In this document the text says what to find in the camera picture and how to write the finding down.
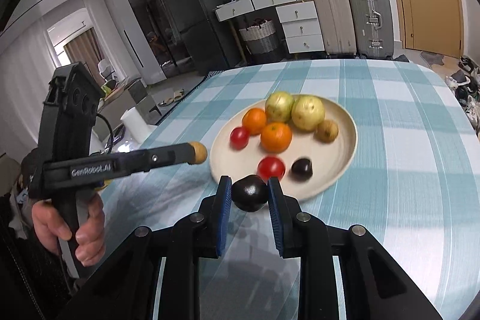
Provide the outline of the person's left hand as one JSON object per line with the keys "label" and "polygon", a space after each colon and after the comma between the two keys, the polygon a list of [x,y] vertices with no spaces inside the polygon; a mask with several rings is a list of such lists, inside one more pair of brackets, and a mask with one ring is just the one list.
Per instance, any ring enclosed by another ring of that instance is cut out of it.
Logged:
{"label": "person's left hand", "polygon": [[[52,253],[58,253],[58,239],[72,239],[70,228],[50,202],[33,205],[32,222],[38,240]],[[95,194],[88,205],[87,221],[76,232],[76,258],[85,267],[99,263],[106,252],[104,223],[103,201]]]}

